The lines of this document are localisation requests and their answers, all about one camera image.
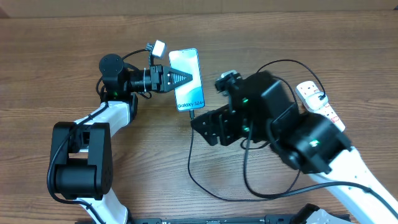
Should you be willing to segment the blue Galaxy smartphone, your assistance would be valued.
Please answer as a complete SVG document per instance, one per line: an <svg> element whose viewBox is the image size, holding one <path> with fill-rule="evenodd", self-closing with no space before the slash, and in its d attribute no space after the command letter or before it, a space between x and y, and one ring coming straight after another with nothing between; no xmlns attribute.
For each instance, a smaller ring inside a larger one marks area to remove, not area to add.
<svg viewBox="0 0 398 224"><path fill-rule="evenodd" d="M200 61L195 48L169 52L169 62L176 79L175 102L178 111L195 110L205 106Z"/></svg>

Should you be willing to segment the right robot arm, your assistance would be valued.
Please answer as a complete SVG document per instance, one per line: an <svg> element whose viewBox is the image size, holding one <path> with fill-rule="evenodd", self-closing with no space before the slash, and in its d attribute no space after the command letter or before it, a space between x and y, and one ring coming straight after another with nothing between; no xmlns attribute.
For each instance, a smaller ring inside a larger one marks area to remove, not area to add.
<svg viewBox="0 0 398 224"><path fill-rule="evenodd" d="M397 200L347 135L324 115L301 113L278 78L267 71L247 78L230 71L217 79L215 88L228 97L228 104L191 122L208 144L267 141L283 163L314 181L293 195L327 189L361 223L397 222Z"/></svg>

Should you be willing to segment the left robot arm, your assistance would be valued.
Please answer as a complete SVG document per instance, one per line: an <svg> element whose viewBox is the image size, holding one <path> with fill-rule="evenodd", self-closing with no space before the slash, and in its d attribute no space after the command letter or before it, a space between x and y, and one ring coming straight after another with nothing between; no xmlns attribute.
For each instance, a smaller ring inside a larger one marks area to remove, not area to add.
<svg viewBox="0 0 398 224"><path fill-rule="evenodd" d="M99 61L103 87L97 88L97 110L74 122L53 127L47 189L59 203L81 205L93 223L133 223L132 215L111 188L111 138L131 124L137 114L138 95L167 93L192 86L199 74L150 64L142 70L116 54Z"/></svg>

